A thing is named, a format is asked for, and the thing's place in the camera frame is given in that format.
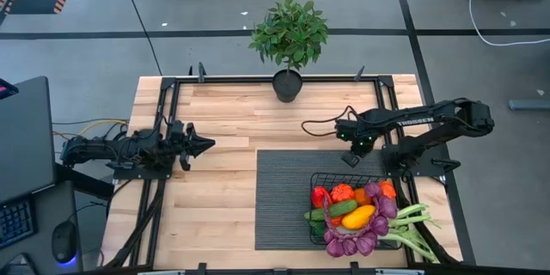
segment keyboard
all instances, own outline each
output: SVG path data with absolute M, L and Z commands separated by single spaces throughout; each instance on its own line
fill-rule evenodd
M 0 248 L 5 248 L 36 232 L 30 200 L 0 205 Z

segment blue light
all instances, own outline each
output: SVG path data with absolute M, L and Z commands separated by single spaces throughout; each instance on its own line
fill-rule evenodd
M 61 267 L 73 267 L 75 266 L 76 264 L 76 257 L 77 257 L 78 254 L 75 254 L 74 257 L 72 257 L 72 259 L 69 261 L 69 262 L 65 262 L 65 263 L 58 263 L 59 266 Z

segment white cable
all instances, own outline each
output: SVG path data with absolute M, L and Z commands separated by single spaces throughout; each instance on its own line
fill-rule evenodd
M 527 41 L 527 42 L 512 42 L 512 43 L 492 43 L 486 40 L 483 35 L 481 35 L 480 30 L 478 29 L 477 25 L 475 24 L 474 20 L 474 14 L 472 14 L 472 0 L 468 1 L 468 8 L 470 10 L 470 19 L 472 20 L 472 23 L 475 28 L 475 32 L 478 33 L 480 39 L 482 39 L 484 42 L 486 42 L 490 46 L 516 46 L 516 45 L 527 45 L 527 44 L 539 44 L 544 42 L 550 42 L 550 39 L 545 40 L 538 40 L 538 41 Z

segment gray ribbed mat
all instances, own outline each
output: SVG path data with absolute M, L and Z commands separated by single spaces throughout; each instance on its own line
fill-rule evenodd
M 324 250 L 309 239 L 309 182 L 314 173 L 383 175 L 379 150 L 355 168 L 343 150 L 258 150 L 256 180 L 257 250 Z

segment floor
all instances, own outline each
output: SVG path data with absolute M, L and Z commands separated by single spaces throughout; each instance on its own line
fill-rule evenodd
M 275 64 L 262 64 L 247 49 L 250 39 L 242 29 L 261 21 L 275 1 L 282 0 L 135 0 L 146 29 L 155 33 L 151 41 L 165 75 L 186 75 L 199 62 L 210 75 L 272 74 Z M 462 162 L 455 181 L 475 261 L 550 269 L 545 188 L 550 115 L 512 112 L 507 106 L 511 98 L 547 97 L 550 43 L 485 45 L 472 30 L 468 0 L 314 1 L 330 28 L 371 30 L 331 35 L 320 61 L 304 73 L 355 73 L 363 65 L 364 73 L 414 73 L 428 102 L 466 96 L 491 107 L 492 134 L 449 143 L 451 157 Z M 404 18 L 407 8 L 412 22 Z M 538 40 L 520 34 L 550 33 L 550 0 L 474 0 L 474 14 L 480 28 L 498 29 L 498 35 L 487 37 L 495 42 Z M 54 121 L 128 118 L 138 78 L 158 74 L 141 32 L 130 0 L 67 0 L 59 15 L 8 15 L 0 25 L 0 77 L 17 83 L 47 76 Z M 60 140 L 56 148 L 61 149 Z M 102 162 L 79 168 L 96 178 L 110 177 Z M 78 196 L 77 202 L 85 205 L 89 197 Z M 104 210 L 87 211 L 79 214 L 82 250 L 91 250 L 94 260 Z

